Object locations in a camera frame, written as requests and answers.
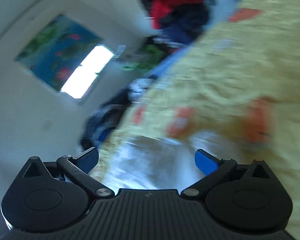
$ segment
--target red flower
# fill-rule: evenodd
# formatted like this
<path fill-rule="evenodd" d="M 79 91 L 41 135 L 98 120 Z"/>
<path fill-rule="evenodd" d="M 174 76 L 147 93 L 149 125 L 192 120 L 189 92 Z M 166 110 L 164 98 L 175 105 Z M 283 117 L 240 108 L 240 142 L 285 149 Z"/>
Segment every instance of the red flower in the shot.
<path fill-rule="evenodd" d="M 79 34 L 76 34 L 76 33 L 69 35 L 69 38 L 71 38 L 75 41 L 81 40 L 81 36 Z"/>
<path fill-rule="evenodd" d="M 62 69 L 60 69 L 60 70 L 58 71 L 58 73 L 56 74 L 56 78 L 62 79 L 62 80 L 68 79 L 69 76 L 70 76 L 70 69 L 65 68 L 65 67 L 62 68 Z"/>

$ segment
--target red garment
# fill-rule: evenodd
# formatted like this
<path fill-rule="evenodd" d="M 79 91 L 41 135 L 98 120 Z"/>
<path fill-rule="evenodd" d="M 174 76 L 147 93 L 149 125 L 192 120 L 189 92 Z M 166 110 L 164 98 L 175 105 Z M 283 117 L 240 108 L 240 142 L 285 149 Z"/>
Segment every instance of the red garment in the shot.
<path fill-rule="evenodd" d="M 153 18 L 153 28 L 160 29 L 160 19 L 173 12 L 174 8 L 185 4 L 198 4 L 203 0 L 153 0 L 150 16 Z"/>

